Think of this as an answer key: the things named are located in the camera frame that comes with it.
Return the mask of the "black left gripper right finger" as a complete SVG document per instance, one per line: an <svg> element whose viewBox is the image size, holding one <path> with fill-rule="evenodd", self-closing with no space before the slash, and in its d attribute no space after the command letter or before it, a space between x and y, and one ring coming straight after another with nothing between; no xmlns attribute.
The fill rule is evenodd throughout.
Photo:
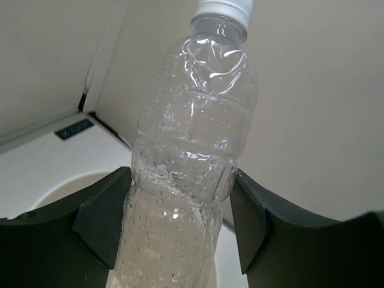
<svg viewBox="0 0 384 288"><path fill-rule="evenodd" d="M382 287L383 212L338 221L303 209L238 171L230 194L250 287Z"/></svg>

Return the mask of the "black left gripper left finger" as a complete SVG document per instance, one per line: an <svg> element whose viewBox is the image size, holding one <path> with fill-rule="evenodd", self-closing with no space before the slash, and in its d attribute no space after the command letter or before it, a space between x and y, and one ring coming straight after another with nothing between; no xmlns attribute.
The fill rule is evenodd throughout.
<svg viewBox="0 0 384 288"><path fill-rule="evenodd" d="M115 267L131 170L1 219L1 287L105 287Z"/></svg>

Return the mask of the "clear unlabelled plastic bottle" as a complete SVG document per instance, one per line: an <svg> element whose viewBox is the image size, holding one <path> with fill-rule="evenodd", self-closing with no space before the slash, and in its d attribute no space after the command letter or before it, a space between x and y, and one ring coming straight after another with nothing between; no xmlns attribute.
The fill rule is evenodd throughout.
<svg viewBox="0 0 384 288"><path fill-rule="evenodd" d="M206 287L257 102L252 1L200 1L138 121L110 287Z"/></svg>

